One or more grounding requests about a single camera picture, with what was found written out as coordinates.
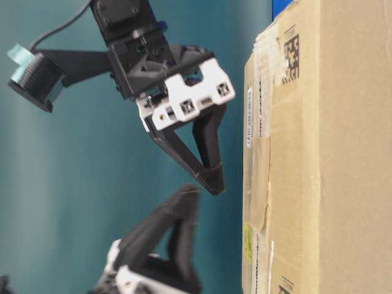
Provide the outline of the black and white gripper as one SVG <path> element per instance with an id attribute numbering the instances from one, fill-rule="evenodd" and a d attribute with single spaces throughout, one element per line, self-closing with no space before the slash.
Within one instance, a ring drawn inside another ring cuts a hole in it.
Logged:
<path id="1" fill-rule="evenodd" d="M 92 1 L 113 76 L 133 98 L 152 140 L 210 194 L 225 191 L 218 128 L 235 90 L 215 54 L 170 45 L 149 1 Z M 194 120 L 198 159 L 175 130 Z"/>

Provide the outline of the black white lower gripper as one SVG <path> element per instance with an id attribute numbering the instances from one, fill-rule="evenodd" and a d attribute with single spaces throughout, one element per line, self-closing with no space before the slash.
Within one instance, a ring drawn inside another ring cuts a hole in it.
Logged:
<path id="1" fill-rule="evenodd" d="M 198 187 L 186 184 L 122 240 L 114 241 L 93 292 L 200 293 L 202 284 L 192 260 L 198 203 Z M 167 243 L 169 261 L 149 254 L 171 227 Z M 141 268 L 131 268 L 140 266 L 145 257 L 146 263 Z"/>

